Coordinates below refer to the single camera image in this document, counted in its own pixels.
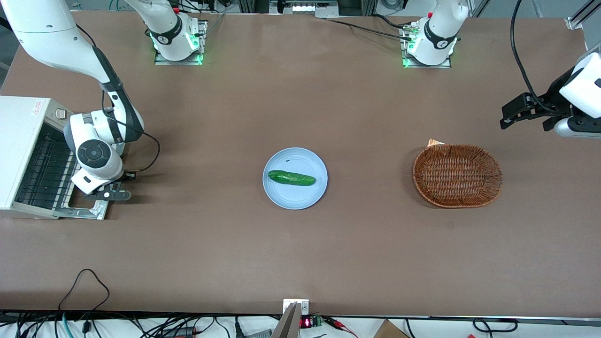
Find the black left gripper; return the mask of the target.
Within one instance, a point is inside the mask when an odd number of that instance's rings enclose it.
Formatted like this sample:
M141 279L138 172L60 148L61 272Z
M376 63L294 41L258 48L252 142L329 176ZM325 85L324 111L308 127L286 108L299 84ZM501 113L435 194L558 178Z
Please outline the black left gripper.
M554 80L547 92L538 97L539 103L536 105L530 93L522 93L506 103L502 107L503 118L500 120L500 128L505 130L517 122L535 119L535 113L532 112L535 107L535 112L539 114L539 117L548 117L542 124L545 132L551 130L573 132L573 123L570 122L570 118L574 115L574 106L560 94L560 90L571 77L573 70L570 68Z

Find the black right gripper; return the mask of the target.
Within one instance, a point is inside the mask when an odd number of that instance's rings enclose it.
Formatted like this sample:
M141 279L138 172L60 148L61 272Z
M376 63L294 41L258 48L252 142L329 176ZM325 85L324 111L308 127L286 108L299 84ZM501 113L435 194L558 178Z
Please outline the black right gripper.
M134 181L137 177L137 171L124 171L123 174L112 180L105 180L96 189L97 192L118 191L121 190L123 182Z

